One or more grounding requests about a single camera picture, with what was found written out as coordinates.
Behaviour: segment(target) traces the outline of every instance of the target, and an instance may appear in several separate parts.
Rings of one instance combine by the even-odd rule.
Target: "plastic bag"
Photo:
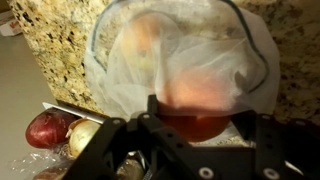
[[[42,150],[31,152],[19,160],[12,161],[9,168],[17,173],[25,174],[25,180],[49,180],[58,176],[62,178],[67,168],[71,166],[71,162],[54,151]]]
[[[272,113],[279,53],[263,20],[229,1],[114,1],[88,39],[86,80],[109,116],[156,94],[164,115]]]

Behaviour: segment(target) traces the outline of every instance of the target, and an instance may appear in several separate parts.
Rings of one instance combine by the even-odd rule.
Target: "onion skin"
[[[27,142],[35,148],[54,148],[68,140],[65,137],[68,127],[75,120],[74,115],[62,110],[47,109],[29,124],[25,132]]]

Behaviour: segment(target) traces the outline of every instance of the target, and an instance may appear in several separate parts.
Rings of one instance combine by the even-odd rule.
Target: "granite countertop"
[[[83,55],[108,0],[8,0],[54,97],[102,113],[85,84]],[[281,55],[277,119],[320,125],[320,1],[234,0],[266,22]]]

